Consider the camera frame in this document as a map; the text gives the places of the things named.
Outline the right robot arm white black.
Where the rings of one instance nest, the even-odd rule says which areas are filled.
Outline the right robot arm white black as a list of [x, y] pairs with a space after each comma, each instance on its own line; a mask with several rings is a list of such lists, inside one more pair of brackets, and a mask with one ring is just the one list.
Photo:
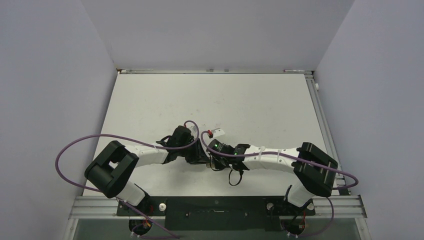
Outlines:
[[314, 196], [332, 195], [338, 162], [310, 142], [297, 148], [272, 149], [242, 143], [232, 147], [214, 139], [207, 150], [217, 164], [236, 171], [264, 169], [296, 175], [297, 181], [288, 187], [282, 201], [289, 214], [297, 213]]

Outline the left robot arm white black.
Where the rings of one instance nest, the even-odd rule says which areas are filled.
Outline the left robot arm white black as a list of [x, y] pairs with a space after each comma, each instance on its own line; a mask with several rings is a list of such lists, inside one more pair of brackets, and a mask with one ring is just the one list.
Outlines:
[[149, 195], [130, 181], [134, 169], [168, 164], [178, 157], [190, 165], [209, 164], [211, 161], [193, 132], [195, 129], [179, 125], [171, 135], [158, 140], [157, 146], [124, 145], [113, 140], [86, 168], [84, 176], [107, 198], [123, 200], [136, 215], [143, 215], [149, 208]]

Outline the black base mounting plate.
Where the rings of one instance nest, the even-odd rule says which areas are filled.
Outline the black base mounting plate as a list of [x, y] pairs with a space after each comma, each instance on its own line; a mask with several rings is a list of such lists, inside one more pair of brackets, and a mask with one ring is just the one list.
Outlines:
[[164, 218], [170, 231], [279, 232], [316, 211], [296, 207], [283, 196], [151, 196], [136, 207], [151, 219]]

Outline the aluminium frame rail right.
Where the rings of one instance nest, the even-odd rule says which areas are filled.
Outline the aluminium frame rail right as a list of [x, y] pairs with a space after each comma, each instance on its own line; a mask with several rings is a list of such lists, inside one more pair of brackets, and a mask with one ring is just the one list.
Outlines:
[[[334, 140], [330, 131], [330, 127], [328, 125], [325, 113], [324, 113], [324, 109], [322, 107], [321, 104], [321, 100], [319, 98], [319, 86], [316, 83], [315, 79], [314, 79], [314, 72], [311, 73], [307, 73], [305, 74], [305, 80], [306, 80], [306, 84], [308, 87], [308, 91], [312, 100], [312, 104], [314, 107], [314, 111], [316, 113], [317, 116], [317, 120], [318, 120], [318, 124], [320, 127], [320, 131], [324, 140], [324, 145], [325, 145], [325, 149], [328, 155], [330, 155], [334, 160], [336, 160], [338, 162], [338, 169], [342, 170], [342, 165], [340, 163], [337, 151], [336, 151], [336, 147], [334, 144]], [[346, 186], [346, 179], [342, 174], [336, 173], [335, 176], [335, 182], [334, 182], [334, 186], [335, 187], [344, 187]], [[339, 194], [341, 196], [349, 196], [351, 195], [351, 192], [349, 191], [349, 189], [339, 189], [339, 190], [335, 190], [333, 191], [333, 194]]]

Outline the aluminium frame rail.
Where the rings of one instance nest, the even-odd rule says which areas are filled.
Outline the aluminium frame rail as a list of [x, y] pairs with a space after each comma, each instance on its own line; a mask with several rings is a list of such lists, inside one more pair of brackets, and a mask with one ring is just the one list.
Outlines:
[[169, 69], [117, 69], [120, 74], [302, 74], [313, 75], [313, 70], [298, 69], [195, 69], [195, 70], [169, 70]]
[[[324, 109], [322, 107], [321, 104], [321, 100], [319, 98], [319, 86], [316, 83], [315, 79], [314, 79], [314, 72], [311, 73], [307, 73], [305, 74], [305, 80], [306, 80], [306, 84], [308, 87], [308, 91], [312, 100], [312, 104], [314, 107], [314, 111], [316, 113], [317, 116], [317, 120], [318, 120], [318, 124], [320, 127], [320, 131], [324, 140], [324, 145], [325, 145], [325, 149], [328, 155], [330, 155], [334, 160], [336, 160], [338, 162], [338, 169], [342, 170], [342, 165], [340, 163], [337, 151], [336, 151], [336, 147], [334, 144], [334, 140], [330, 131], [330, 127], [328, 125], [325, 113], [324, 113]], [[334, 186], [335, 187], [344, 187], [346, 186], [346, 179], [342, 174], [336, 173], [335, 176], [335, 182], [334, 182]], [[339, 189], [339, 190], [335, 190], [333, 191], [333, 194], [339, 194], [341, 196], [349, 196], [351, 195], [351, 192], [349, 191], [349, 189]]]

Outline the aluminium frame rail back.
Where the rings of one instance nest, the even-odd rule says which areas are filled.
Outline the aluminium frame rail back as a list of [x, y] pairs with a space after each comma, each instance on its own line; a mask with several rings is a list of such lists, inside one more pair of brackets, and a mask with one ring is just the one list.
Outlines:
[[298, 69], [195, 69], [195, 70], [169, 70], [169, 69], [117, 69], [120, 74], [302, 74], [313, 75], [313, 70]]

